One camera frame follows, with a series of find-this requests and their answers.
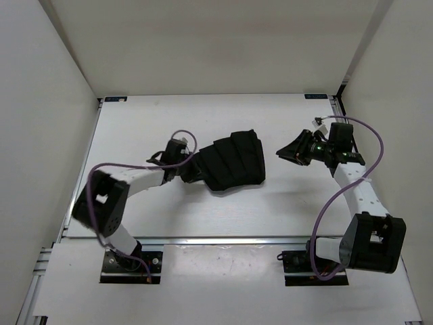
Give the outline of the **black pleated skirt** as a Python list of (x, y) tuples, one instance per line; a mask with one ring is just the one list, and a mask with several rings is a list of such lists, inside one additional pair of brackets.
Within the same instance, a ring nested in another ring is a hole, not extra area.
[(202, 180), (213, 192), (260, 185), (266, 178), (263, 145), (253, 129), (215, 140), (193, 159), (204, 174)]

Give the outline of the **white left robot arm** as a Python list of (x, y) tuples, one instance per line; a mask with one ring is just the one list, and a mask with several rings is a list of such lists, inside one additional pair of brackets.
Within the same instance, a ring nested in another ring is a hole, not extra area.
[(172, 168), (170, 162), (155, 158), (147, 160), (148, 168), (129, 167), (119, 173), (97, 169), (89, 174), (72, 208), (72, 218), (97, 235), (99, 243), (114, 253), (115, 260), (125, 270), (145, 269), (142, 245), (122, 225), (122, 217), (129, 197), (152, 187), (162, 186), (176, 177), (185, 183), (202, 181), (203, 168), (191, 160)]

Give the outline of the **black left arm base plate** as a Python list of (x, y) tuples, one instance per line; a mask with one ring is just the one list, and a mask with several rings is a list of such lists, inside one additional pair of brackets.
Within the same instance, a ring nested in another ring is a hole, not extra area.
[(99, 282), (102, 284), (160, 284), (162, 251), (141, 251), (140, 259), (128, 259), (106, 251), (101, 266)]

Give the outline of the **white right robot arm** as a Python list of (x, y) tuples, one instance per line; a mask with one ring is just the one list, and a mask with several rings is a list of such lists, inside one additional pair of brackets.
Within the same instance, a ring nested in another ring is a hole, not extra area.
[(319, 212), (323, 217), (331, 202), (344, 196), (352, 215), (340, 238), (320, 237), (314, 225), (307, 242), (304, 264), (318, 279), (327, 281), (343, 269), (391, 274), (400, 258), (406, 224), (393, 217), (378, 199), (367, 177), (363, 157), (352, 151), (352, 125), (332, 123), (328, 137), (320, 131), (303, 130), (290, 144), (278, 150), (278, 157), (300, 166), (312, 160), (323, 162), (340, 190)]

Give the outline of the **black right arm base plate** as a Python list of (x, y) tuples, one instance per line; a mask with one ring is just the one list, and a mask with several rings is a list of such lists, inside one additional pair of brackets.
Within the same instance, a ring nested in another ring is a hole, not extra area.
[(283, 264), (286, 287), (349, 285), (345, 271), (338, 273), (331, 280), (318, 279), (306, 251), (282, 251), (277, 255), (277, 260)]

